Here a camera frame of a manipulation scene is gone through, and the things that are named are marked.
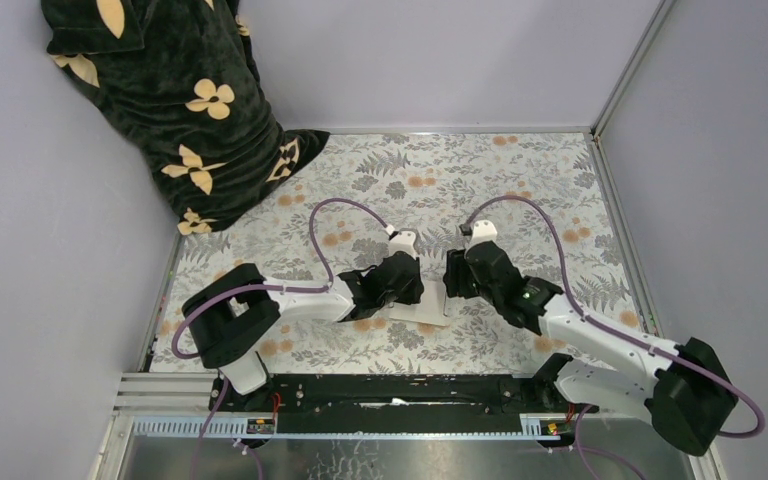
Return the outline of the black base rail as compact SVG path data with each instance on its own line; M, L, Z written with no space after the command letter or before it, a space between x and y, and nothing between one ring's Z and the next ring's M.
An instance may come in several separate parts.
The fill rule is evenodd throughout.
M248 394L228 387L209 400L221 412L312 412L362 404L482 405L492 413L566 414L573 408L547 380L515 375L275 374Z

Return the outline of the white cardboard paper box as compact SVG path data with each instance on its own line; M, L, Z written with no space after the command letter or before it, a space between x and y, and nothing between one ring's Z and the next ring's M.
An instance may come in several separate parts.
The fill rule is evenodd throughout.
M447 295L441 275L422 275L424 291L417 304L392 303L383 310L389 320L448 327L457 313L456 301Z

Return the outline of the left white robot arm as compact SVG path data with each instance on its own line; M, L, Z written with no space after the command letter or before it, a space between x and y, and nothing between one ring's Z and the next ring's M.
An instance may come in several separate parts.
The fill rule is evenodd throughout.
M218 370L232 388L232 398L248 411L269 401L269 373L257 345L280 321L353 322L374 317L392 304L418 304L424 293L420 261L396 252L379 264L343 272L319 286L308 281L268 279L245 263L190 297L173 336L173 354L188 355L178 341L188 330L206 369Z

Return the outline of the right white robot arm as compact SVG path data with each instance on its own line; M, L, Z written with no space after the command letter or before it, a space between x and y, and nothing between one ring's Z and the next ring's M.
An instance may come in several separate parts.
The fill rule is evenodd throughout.
M494 242L450 250L443 276L450 298L480 297L511 326L560 340L600 361L554 354L539 369L535 402L557 412L569 402L617 410L651 426L693 456L706 454L737 405L714 349L690 338L658 339L578 313L561 287L525 276Z

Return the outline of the black floral plush blanket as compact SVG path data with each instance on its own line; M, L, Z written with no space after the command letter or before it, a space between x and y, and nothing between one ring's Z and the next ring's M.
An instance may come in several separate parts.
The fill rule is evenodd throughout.
M47 51L141 152L184 236L232 226L325 148L287 130L235 1L45 1Z

